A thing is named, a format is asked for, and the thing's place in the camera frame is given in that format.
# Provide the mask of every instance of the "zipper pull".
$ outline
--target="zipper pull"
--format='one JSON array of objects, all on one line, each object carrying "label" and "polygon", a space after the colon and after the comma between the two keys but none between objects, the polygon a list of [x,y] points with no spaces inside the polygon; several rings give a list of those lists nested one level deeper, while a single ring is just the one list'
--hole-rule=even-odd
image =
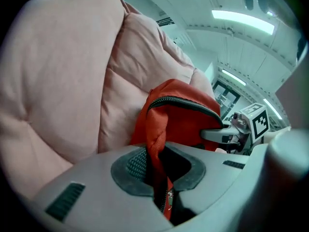
[{"label": "zipper pull", "polygon": [[169,210],[172,208],[173,206],[173,197],[174,197],[174,192],[173,192],[173,189],[171,189],[169,192],[168,192],[168,198],[169,198]]}]

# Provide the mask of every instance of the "ceiling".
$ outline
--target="ceiling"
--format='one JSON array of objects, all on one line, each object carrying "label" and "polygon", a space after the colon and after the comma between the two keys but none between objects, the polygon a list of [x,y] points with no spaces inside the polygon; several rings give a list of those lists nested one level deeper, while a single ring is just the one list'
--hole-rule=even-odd
[{"label": "ceiling", "polygon": [[[280,113],[269,109],[279,126],[289,125],[275,92],[295,68],[300,33],[277,18],[264,14],[254,1],[254,9],[243,0],[125,0],[143,14],[158,21],[170,17],[175,23],[166,33],[181,48],[205,54],[215,53],[216,65],[247,83],[242,86],[219,71],[219,80],[229,84],[250,102],[263,98]],[[214,19],[212,10],[226,10],[254,16],[275,26],[272,35],[241,23]]]}]

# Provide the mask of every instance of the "red bag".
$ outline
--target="red bag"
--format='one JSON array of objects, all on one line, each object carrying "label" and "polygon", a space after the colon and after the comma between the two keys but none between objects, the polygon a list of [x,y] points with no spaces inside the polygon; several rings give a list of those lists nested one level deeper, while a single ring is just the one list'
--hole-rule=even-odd
[{"label": "red bag", "polygon": [[[167,178],[159,153],[166,141],[182,145],[203,145],[215,151],[218,143],[200,137],[202,129],[222,129],[219,104],[206,93],[177,79],[170,79],[152,89],[140,112],[131,144],[145,143],[153,166],[154,200],[162,182]],[[170,219],[168,197],[164,215]]]}]

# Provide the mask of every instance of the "ceiling light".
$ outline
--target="ceiling light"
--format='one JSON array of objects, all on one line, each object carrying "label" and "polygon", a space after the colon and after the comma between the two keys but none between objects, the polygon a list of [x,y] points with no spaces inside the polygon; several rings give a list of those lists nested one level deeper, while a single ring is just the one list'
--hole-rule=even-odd
[{"label": "ceiling light", "polygon": [[279,119],[282,119],[279,113],[276,111],[276,109],[268,102],[268,100],[264,99],[263,101],[265,101],[265,103],[271,108],[271,110],[274,111],[274,113],[277,115]]},{"label": "ceiling light", "polygon": [[257,29],[260,29],[266,33],[272,34],[274,31],[275,26],[266,22],[262,21],[258,18],[255,18],[253,16],[249,16],[246,14],[240,14],[236,12],[230,12],[230,11],[222,11],[222,10],[213,10],[212,15],[216,19],[224,19],[224,20],[230,20],[230,21],[237,21],[252,27],[255,27]]},{"label": "ceiling light", "polygon": [[246,86],[246,83],[245,83],[245,82],[241,81],[238,77],[235,77],[235,76],[232,75],[230,72],[227,72],[226,70],[223,70],[223,69],[222,69],[222,72],[223,72],[224,74],[229,75],[230,77],[232,77],[232,78],[235,79],[236,81],[240,82],[240,83],[243,84],[244,86]]}]

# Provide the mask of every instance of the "pink puffer jacket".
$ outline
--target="pink puffer jacket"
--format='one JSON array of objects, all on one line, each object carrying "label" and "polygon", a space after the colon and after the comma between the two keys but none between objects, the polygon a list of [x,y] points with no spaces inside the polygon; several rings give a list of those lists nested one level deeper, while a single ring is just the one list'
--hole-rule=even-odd
[{"label": "pink puffer jacket", "polygon": [[170,78],[213,96],[204,73],[122,0],[31,0],[0,55],[0,155],[31,198],[92,154],[130,142],[149,91]]}]

